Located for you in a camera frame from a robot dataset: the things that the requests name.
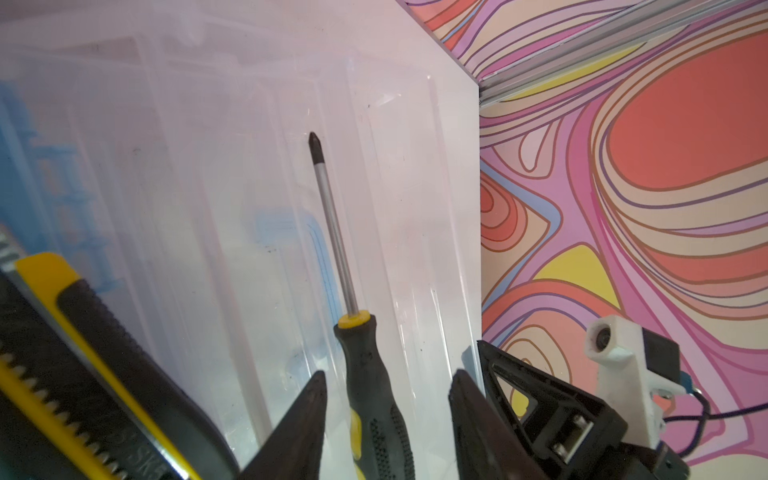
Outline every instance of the abstract pattern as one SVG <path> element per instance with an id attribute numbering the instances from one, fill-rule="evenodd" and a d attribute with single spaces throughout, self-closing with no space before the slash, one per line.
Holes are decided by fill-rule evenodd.
<path id="1" fill-rule="evenodd" d="M 416 17 L 478 80 L 638 3 L 639 0 L 406 0 Z"/>
<path id="2" fill-rule="evenodd" d="M 768 2 L 744 2 L 484 108 L 483 338 L 594 390 L 584 331 L 616 313 L 679 343 L 715 411 L 768 401 L 766 85 Z M 689 460 L 723 455 L 768 458 L 768 412 Z"/>

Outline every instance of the wire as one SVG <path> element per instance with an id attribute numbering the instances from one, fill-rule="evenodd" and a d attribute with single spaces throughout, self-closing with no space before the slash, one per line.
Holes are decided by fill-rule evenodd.
<path id="1" fill-rule="evenodd" d="M 713 413 L 710 415 L 710 420 L 724 420 L 732 419 L 733 417 L 739 417 L 742 415 L 749 415 L 750 413 L 762 412 L 768 409 L 768 403 L 761 403 L 760 405 L 754 405 L 746 407 L 744 409 L 733 410 L 732 412 Z M 698 420 L 701 415 L 676 415 L 674 417 L 667 417 L 664 419 L 666 423 L 669 422 L 684 422 Z"/>
<path id="2" fill-rule="evenodd" d="M 695 396 L 696 400 L 701 403 L 701 415 L 699 415 L 697 418 L 699 424 L 696 425 L 696 433 L 694 433 L 694 439 L 690 441 L 690 445 L 688 445 L 681 452 L 677 453 L 680 458 L 687 457 L 694 452 L 697 446 L 699 446 L 699 443 L 701 443 L 701 437 L 704 434 L 704 427 L 707 426 L 707 420 L 710 419 L 710 415 L 712 413 L 710 401 L 707 400 L 707 397 L 705 397 L 699 389 L 694 389 L 691 395 Z"/>

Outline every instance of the black screwdriver tip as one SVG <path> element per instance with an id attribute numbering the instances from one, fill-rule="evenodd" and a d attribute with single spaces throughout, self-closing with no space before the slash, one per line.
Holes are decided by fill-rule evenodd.
<path id="1" fill-rule="evenodd" d="M 310 154 L 312 154 L 312 165 L 326 163 L 323 156 L 323 146 L 320 145 L 320 139 L 313 131 L 310 132 Z"/>

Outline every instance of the phillips screwdriver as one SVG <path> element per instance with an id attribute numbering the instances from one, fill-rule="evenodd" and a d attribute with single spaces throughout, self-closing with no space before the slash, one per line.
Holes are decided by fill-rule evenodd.
<path id="1" fill-rule="evenodd" d="M 310 153 L 346 304 L 346 315 L 333 327 L 333 333 L 346 359 L 346 393 L 352 410 L 350 440 L 357 478 L 413 480 L 413 454 L 406 423 L 376 347 L 376 318 L 357 307 L 323 148 L 314 132 L 310 133 Z"/>

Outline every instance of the metal shaft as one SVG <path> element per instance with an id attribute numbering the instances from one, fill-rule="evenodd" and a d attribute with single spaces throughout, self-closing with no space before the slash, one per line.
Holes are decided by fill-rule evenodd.
<path id="1" fill-rule="evenodd" d="M 339 280 L 341 280 L 341 290 L 346 304 L 346 314 L 356 315 L 358 312 L 357 298 L 355 298 L 355 287 L 352 284 L 352 275 L 349 274 L 349 263 L 346 259 L 344 250 L 344 240 L 341 237 L 341 228 L 339 227 L 339 218 L 336 215 L 336 205 L 333 203 L 333 194 L 331 193 L 331 184 L 328 181 L 328 171 L 323 157 L 323 150 L 320 147 L 320 140 L 314 132 L 310 133 L 310 152 L 312 153 L 312 162 L 315 164 L 315 176 L 317 178 L 317 187 L 320 191 L 320 200 L 323 202 L 323 212 L 326 215 L 328 223 L 328 234 L 331 237 L 331 246 L 333 247 L 333 256 L 336 258 L 336 268 L 339 270 Z"/>

